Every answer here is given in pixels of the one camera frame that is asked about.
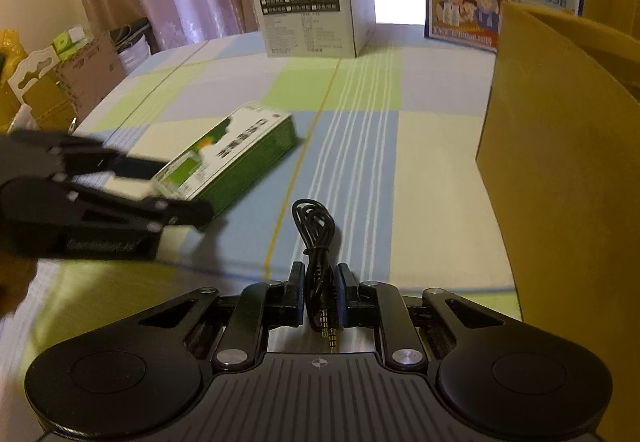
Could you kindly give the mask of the left hand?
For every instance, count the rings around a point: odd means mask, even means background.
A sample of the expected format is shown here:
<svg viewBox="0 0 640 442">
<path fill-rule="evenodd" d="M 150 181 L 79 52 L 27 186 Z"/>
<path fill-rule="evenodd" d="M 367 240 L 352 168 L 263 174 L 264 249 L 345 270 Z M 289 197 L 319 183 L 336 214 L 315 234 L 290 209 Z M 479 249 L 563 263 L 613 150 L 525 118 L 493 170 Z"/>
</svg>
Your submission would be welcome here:
<svg viewBox="0 0 640 442">
<path fill-rule="evenodd" d="M 0 316 L 13 314 L 28 294 L 38 260 L 2 250 L 0 257 Z"/>
</svg>

